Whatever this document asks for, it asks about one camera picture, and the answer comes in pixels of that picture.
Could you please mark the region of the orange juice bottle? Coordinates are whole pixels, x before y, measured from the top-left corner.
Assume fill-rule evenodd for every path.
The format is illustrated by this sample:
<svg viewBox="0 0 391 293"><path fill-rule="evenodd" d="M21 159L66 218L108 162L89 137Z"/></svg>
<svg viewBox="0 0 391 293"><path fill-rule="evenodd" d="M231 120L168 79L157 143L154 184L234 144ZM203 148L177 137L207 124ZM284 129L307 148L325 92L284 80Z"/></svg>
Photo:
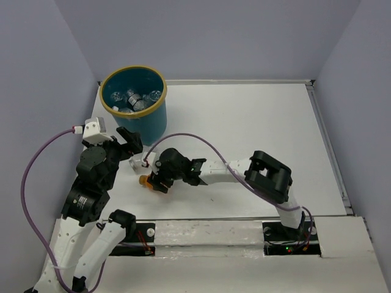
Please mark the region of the orange juice bottle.
<svg viewBox="0 0 391 293"><path fill-rule="evenodd" d="M151 189L151 190L154 190L155 187L154 187L154 182L152 179L150 179L151 176L150 175L141 175L139 177L139 184L145 188L148 188L148 189Z"/></svg>

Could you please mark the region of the black label plastic bottle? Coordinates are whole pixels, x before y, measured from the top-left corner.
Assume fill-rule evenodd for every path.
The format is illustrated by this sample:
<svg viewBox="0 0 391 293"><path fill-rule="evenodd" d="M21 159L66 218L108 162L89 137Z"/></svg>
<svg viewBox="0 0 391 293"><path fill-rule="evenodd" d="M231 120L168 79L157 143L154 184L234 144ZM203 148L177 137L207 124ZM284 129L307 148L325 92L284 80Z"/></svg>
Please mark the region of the black label plastic bottle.
<svg viewBox="0 0 391 293"><path fill-rule="evenodd" d="M136 93L133 89L128 89L126 91L126 96L127 96L128 102L132 108L133 108L133 105L135 104L135 102L142 99L142 97L138 93Z"/></svg>

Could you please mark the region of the green label plastic bottle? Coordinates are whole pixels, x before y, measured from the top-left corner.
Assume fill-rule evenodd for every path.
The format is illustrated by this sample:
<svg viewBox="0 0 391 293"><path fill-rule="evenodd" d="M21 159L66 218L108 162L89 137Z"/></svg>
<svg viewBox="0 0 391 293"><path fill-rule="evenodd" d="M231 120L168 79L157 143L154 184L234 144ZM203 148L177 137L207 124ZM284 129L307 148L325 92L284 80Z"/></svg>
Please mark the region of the green label plastic bottle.
<svg viewBox="0 0 391 293"><path fill-rule="evenodd" d="M113 92L110 95L110 100L113 104L123 102L123 93L122 92Z"/></svg>

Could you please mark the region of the clear crushed plastic bottle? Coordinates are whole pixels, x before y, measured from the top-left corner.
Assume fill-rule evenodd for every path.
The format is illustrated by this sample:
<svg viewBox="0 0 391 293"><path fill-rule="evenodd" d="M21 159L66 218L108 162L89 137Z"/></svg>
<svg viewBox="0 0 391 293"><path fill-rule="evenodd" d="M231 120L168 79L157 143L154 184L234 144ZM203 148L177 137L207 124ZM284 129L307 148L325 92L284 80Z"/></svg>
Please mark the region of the clear crushed plastic bottle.
<svg viewBox="0 0 391 293"><path fill-rule="evenodd" d="M146 110L148 107L151 106L151 102L149 100L140 99L133 105L133 110L135 112L139 112L142 110Z"/></svg>

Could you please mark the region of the blue label plastic bottle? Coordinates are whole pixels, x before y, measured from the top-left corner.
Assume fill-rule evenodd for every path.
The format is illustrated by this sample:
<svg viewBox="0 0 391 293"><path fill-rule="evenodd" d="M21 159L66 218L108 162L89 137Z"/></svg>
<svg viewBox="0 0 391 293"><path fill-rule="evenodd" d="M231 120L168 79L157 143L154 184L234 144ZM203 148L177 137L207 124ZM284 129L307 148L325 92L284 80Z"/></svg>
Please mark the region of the blue label plastic bottle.
<svg viewBox="0 0 391 293"><path fill-rule="evenodd" d="M115 111L115 112L120 112L120 113L124 113L124 114L133 113L133 111L130 108L128 108L128 107L119 108L117 106L113 106L112 110Z"/></svg>

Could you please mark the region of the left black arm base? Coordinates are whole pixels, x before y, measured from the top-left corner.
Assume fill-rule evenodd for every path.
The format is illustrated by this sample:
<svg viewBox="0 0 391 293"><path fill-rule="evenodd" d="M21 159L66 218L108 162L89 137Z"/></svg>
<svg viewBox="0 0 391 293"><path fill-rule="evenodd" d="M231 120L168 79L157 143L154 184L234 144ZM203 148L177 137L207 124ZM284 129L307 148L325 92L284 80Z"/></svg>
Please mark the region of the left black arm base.
<svg viewBox="0 0 391 293"><path fill-rule="evenodd" d="M111 256L150 257L155 255L155 222L137 222L135 232L127 235L111 252Z"/></svg>

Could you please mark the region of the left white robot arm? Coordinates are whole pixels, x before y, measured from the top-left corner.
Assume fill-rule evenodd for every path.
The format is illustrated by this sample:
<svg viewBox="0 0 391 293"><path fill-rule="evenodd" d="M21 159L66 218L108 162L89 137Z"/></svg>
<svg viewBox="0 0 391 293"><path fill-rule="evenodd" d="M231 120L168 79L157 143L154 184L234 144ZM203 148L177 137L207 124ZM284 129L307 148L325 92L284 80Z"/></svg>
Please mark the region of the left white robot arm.
<svg viewBox="0 0 391 293"><path fill-rule="evenodd" d="M125 140L107 135L97 122L87 122L64 130L46 141L29 161L20 186L24 216L43 244L48 260L42 274L28 292L94 292L92 278L101 279L104 264L113 249L134 237L136 218L129 212L116 209L105 225L98 221L108 203L108 192L114 187L119 165L143 151L141 136L118 127ZM26 203L26 180L38 156L54 141L67 134L82 135L85 149L76 166L76 178L71 185L60 212L59 230L54 244L49 244L34 223Z"/></svg>

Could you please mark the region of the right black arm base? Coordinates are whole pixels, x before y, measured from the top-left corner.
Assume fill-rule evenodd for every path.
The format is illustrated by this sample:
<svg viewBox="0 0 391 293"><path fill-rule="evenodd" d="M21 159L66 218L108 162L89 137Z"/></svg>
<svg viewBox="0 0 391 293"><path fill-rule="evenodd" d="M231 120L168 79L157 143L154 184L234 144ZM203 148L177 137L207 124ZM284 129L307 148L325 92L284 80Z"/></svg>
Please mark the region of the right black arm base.
<svg viewBox="0 0 391 293"><path fill-rule="evenodd" d="M288 234L280 222L263 222L265 256L318 255L321 248L315 223L304 222L300 235Z"/></svg>

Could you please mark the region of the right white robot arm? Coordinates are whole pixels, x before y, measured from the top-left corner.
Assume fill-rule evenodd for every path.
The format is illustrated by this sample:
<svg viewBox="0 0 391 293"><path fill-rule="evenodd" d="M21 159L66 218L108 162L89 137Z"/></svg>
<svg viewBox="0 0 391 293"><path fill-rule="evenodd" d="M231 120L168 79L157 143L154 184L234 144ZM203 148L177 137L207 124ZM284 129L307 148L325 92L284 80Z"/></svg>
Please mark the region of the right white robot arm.
<svg viewBox="0 0 391 293"><path fill-rule="evenodd" d="M154 160L152 172L144 182L166 194L178 180L190 186L243 183L256 196L276 207L281 232L287 239L295 239L303 233L304 212L290 195L291 169L263 151L255 151L246 159L226 162L188 159L175 148L169 148Z"/></svg>

